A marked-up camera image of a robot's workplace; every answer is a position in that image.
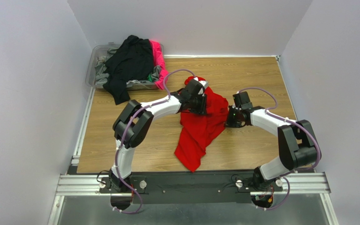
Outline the pink t-shirt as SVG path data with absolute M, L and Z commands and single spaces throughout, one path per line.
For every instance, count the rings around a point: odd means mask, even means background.
M 169 74 L 165 68 L 165 59 L 163 47 L 157 41 L 150 40 L 153 54 L 154 68 L 151 73 L 151 78 L 154 84 L 161 90 L 164 89 L 164 78 Z

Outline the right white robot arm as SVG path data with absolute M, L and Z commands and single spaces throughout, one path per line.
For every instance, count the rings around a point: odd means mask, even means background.
M 321 151 L 312 126 L 307 120 L 290 120 L 271 113 L 261 106 L 237 108 L 229 106 L 225 126 L 254 126 L 266 130 L 278 139 L 278 156 L 254 169 L 248 184 L 256 190 L 269 187 L 277 178 L 307 165 L 315 167 Z

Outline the green garment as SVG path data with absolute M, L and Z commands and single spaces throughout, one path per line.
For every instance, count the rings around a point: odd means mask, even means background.
M 149 82 L 153 82 L 153 79 L 152 79 L 152 75 L 151 75 L 151 74 L 149 74 L 147 78 L 148 78 L 148 81 L 149 81 Z

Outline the clear plastic bin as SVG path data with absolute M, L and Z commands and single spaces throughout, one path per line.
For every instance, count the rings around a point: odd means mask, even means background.
M 88 70 L 86 73 L 85 83 L 93 87 L 98 91 L 105 91 L 102 79 L 105 79 L 105 75 L 101 75 L 104 72 L 104 62 L 109 56 L 121 46 L 121 44 L 108 43 L 107 45 L 98 45 L 92 50 Z M 127 90 L 157 90 L 158 86 L 154 82 L 150 81 L 129 81 L 127 83 Z

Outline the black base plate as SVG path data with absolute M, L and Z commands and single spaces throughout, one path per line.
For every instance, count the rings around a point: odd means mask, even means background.
M 109 171 L 97 176 L 100 193 L 111 204 L 255 203 L 284 193 L 287 184 L 264 181 L 253 170 L 133 172 L 124 182 Z

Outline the red t-shirt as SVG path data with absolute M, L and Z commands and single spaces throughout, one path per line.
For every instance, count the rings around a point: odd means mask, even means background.
M 174 154 L 191 172 L 199 168 L 206 148 L 224 131 L 229 113 L 226 98 L 216 94 L 210 87 L 206 89 L 205 94 L 206 115 L 188 112 L 180 114 L 182 130 Z

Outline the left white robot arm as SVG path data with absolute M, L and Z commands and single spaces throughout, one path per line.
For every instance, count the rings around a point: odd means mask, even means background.
M 146 103 L 130 100 L 112 126 L 116 151 L 107 187 L 118 192 L 128 190 L 125 180 L 132 173 L 135 149 L 145 139 L 153 121 L 182 112 L 206 115 L 207 88 L 207 81 L 195 77 L 164 98 Z

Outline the black t-shirt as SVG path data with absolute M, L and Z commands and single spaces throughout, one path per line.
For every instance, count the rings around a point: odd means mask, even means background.
M 146 80 L 154 68 L 150 41 L 128 36 L 105 66 L 108 78 L 103 88 L 112 95 L 116 105 L 129 101 L 127 82 Z

